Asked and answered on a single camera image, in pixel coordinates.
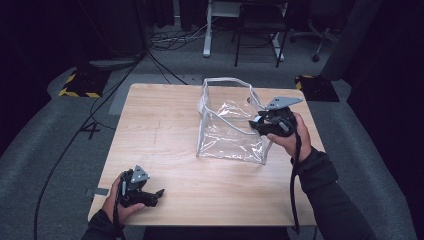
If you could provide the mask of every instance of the gray carpet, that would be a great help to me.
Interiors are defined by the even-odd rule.
[[[155,51],[152,54],[178,76],[186,76],[190,84],[201,84],[207,77],[235,77],[254,87],[295,88],[294,78],[300,74],[319,74],[331,52],[331,44],[323,48],[321,61],[313,63],[316,40],[287,42],[285,60],[277,69],[271,50],[263,55],[240,56],[235,68],[235,45],[232,32],[214,35],[212,54],[203,58],[203,39],[178,50]],[[58,93],[72,69],[53,79],[48,92],[52,100],[22,129],[0,159],[0,232],[1,239],[31,239],[37,198],[50,170],[67,147],[90,108],[107,98],[59,97]],[[106,90],[120,81],[126,70],[112,73]],[[127,81],[94,115],[101,131],[91,140],[89,133],[79,133],[51,177],[41,202],[38,217],[39,239],[79,239],[87,228],[91,198],[87,189],[97,187],[108,150],[119,121],[131,82],[166,83],[153,62],[144,58]],[[178,81],[167,75],[171,83]],[[308,102],[326,151],[340,175],[345,189],[370,222],[378,239],[416,239],[405,197],[387,171],[381,157],[346,99],[350,87],[343,80],[334,82],[339,103]],[[127,239],[141,239],[143,227],[127,227]],[[312,228],[303,228],[300,236],[291,231],[292,239],[312,239]]]

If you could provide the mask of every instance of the right hand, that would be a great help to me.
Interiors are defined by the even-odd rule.
[[[306,127],[300,114],[298,113],[293,113],[293,114],[296,117],[297,132],[300,136],[300,139],[302,140],[302,147],[300,148],[300,155],[299,155],[299,162],[301,162],[305,160],[312,151],[311,137],[309,136],[308,127]],[[267,135],[267,138],[270,141],[284,147],[286,152],[291,157],[294,157],[294,155],[296,154],[296,136],[294,133],[289,137],[280,137],[275,134],[269,133]]]

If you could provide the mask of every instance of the left hand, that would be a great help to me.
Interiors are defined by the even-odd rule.
[[[103,211],[106,212],[111,223],[113,223],[113,207],[115,205],[116,192],[118,191],[119,182],[120,182],[120,179],[118,177],[115,180],[115,182],[113,182],[112,188],[110,189],[110,194],[106,198],[105,202],[103,203],[103,207],[102,207]],[[145,205],[143,203],[137,203],[137,204],[134,204],[134,205],[129,206],[127,208],[124,208],[120,203],[118,203],[119,223],[124,224],[129,216],[140,211],[144,207],[145,207]]]

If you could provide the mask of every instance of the black sleeve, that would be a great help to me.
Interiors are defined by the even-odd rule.
[[[116,240],[116,232],[105,211],[100,209],[88,223],[82,240]]]
[[[376,239],[364,216],[337,184],[337,172],[326,153],[312,149],[298,165],[297,174],[324,239]]]

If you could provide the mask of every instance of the hand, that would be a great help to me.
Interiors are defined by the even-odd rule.
[[[296,117],[297,122],[297,132],[299,133],[300,139],[302,140],[302,147],[300,148],[300,155],[299,155],[299,162],[305,160],[309,156],[309,154],[312,151],[311,146],[311,137],[309,136],[308,128],[306,127],[305,123],[303,122],[302,117],[298,113],[293,113]],[[280,137],[275,134],[269,133],[267,135],[267,138],[284,147],[286,152],[294,157],[296,154],[296,136],[295,134],[292,134],[289,137]]]
[[[106,212],[111,223],[113,223],[113,207],[115,205],[116,192],[118,191],[119,182],[120,182],[120,179],[118,177],[115,180],[115,182],[112,184],[112,188],[110,189],[109,197],[106,198],[105,202],[103,203],[103,207],[102,207],[103,211]],[[138,204],[134,204],[132,206],[129,206],[127,208],[124,208],[120,203],[118,203],[119,223],[124,224],[129,216],[140,211],[144,207],[145,206],[144,206],[143,203],[138,203]]]

